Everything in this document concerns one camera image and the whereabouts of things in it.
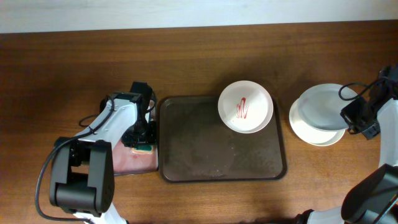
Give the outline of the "pink white plate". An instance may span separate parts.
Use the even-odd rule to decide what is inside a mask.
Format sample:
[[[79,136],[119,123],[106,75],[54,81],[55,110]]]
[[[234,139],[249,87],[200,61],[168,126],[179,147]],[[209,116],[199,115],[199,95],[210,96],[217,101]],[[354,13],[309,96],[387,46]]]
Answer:
[[[241,80],[228,85],[218,98],[222,122],[237,133],[251,134],[265,128],[274,114],[269,92],[260,84]]]

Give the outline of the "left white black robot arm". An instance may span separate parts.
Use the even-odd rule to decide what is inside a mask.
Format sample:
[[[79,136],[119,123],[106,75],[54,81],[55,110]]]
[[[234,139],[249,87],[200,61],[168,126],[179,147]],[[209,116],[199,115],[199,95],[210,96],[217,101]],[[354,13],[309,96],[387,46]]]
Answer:
[[[83,131],[56,140],[47,163],[52,166],[49,201],[74,222],[126,223],[115,206],[113,149],[126,146],[155,154],[156,122],[150,114],[156,98],[144,82],[115,92],[101,103],[101,113]]]

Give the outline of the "pale green plate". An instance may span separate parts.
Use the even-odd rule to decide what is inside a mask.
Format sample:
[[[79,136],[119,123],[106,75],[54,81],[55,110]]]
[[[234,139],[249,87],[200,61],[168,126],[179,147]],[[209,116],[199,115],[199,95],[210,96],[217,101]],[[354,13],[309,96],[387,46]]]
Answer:
[[[348,129],[341,117],[341,110],[351,103],[342,100],[339,90],[342,85],[326,83],[313,86],[298,98],[298,113],[311,127],[322,131]]]

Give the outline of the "white plate front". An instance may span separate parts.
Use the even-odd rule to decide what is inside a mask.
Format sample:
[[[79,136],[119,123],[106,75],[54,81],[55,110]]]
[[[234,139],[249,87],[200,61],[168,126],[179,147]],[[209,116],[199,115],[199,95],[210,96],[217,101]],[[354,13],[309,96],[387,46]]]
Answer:
[[[299,115],[299,100],[295,100],[289,111],[289,123],[293,132],[303,141],[314,146],[331,146],[338,142],[345,130],[321,131],[308,125]]]

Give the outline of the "green yellow sponge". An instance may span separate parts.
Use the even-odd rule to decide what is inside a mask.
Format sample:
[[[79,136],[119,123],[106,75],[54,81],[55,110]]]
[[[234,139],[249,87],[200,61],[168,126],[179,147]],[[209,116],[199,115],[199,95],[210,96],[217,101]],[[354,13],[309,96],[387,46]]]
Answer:
[[[152,154],[154,150],[153,145],[142,144],[131,148],[131,152],[136,154]]]

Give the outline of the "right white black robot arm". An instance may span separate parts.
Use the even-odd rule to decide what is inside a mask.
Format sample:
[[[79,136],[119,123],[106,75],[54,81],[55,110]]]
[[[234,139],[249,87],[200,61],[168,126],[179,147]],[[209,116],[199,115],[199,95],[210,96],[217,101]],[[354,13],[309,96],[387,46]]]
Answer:
[[[378,138],[373,171],[340,206],[307,210],[293,223],[397,223],[397,66],[384,67],[360,93],[352,86],[309,88],[293,103],[289,121],[296,135],[317,146],[334,144],[344,132]]]

